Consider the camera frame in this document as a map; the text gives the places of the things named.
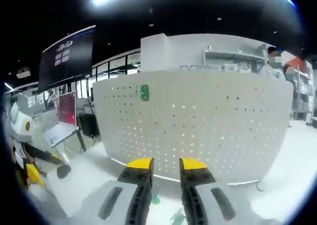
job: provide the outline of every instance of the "television monitor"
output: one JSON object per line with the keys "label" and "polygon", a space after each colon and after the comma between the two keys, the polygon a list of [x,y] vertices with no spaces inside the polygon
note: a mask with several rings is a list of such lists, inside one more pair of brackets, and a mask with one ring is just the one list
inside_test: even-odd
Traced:
{"label": "television monitor", "polygon": [[72,33],[42,52],[40,91],[65,84],[67,79],[91,75],[94,30],[91,26]]}

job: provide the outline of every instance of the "white pegboard wall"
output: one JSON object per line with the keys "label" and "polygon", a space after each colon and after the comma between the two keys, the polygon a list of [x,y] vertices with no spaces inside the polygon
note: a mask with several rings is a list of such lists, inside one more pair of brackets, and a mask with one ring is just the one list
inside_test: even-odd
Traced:
{"label": "white pegboard wall", "polygon": [[[148,85],[150,100],[140,97]],[[159,71],[94,83],[107,154],[155,159],[155,174],[179,179],[179,158],[197,158],[225,182],[261,179],[284,139],[287,81],[255,74]]]}

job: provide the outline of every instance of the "shelf unit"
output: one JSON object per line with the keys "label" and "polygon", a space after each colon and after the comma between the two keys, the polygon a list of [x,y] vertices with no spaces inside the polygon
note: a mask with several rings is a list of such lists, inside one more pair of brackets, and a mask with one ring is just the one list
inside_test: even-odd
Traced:
{"label": "shelf unit", "polygon": [[[202,58],[203,58],[203,66],[204,67],[211,67],[211,68],[220,68],[222,71],[225,70],[225,68],[228,68],[228,70],[232,70],[233,66],[226,66],[226,65],[238,65],[238,71],[242,70],[244,72],[251,72],[251,70],[257,71],[258,70],[258,64],[264,65],[265,61],[267,60],[267,45],[263,44],[259,46],[258,48],[254,48],[253,52],[246,53],[240,48],[237,49],[237,51],[213,51],[213,50],[203,50],[202,51]],[[233,62],[231,64],[221,64],[221,65],[207,65],[208,59],[222,59],[222,60],[235,60],[237,62]],[[242,67],[240,66],[240,62],[247,62],[247,65],[251,63],[251,68],[249,66]]]}
{"label": "shelf unit", "polygon": [[296,85],[297,97],[294,105],[294,119],[304,120],[312,123],[314,117],[314,88],[312,78],[299,70],[295,69],[294,82]]}

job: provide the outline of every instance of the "green sticker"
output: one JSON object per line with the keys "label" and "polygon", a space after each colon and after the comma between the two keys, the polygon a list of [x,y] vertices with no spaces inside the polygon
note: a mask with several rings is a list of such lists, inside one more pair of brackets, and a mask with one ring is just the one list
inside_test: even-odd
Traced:
{"label": "green sticker", "polygon": [[142,101],[150,100],[150,90],[148,85],[141,85],[141,100]]}
{"label": "green sticker", "polygon": [[186,216],[181,213],[182,209],[180,209],[174,216],[170,219],[173,220],[172,225],[182,225],[186,220]]}
{"label": "green sticker", "polygon": [[152,203],[155,205],[160,203],[159,193],[155,193],[152,195]]}

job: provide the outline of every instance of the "display screen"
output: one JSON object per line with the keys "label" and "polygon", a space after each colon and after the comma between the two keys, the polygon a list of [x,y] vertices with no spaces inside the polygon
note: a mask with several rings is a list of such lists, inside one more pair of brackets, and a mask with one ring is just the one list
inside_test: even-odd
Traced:
{"label": "display screen", "polygon": [[58,120],[76,126],[75,92],[59,96]]}
{"label": "display screen", "polygon": [[89,27],[70,34],[42,53],[39,90],[44,91],[71,77],[92,73],[93,32]]}

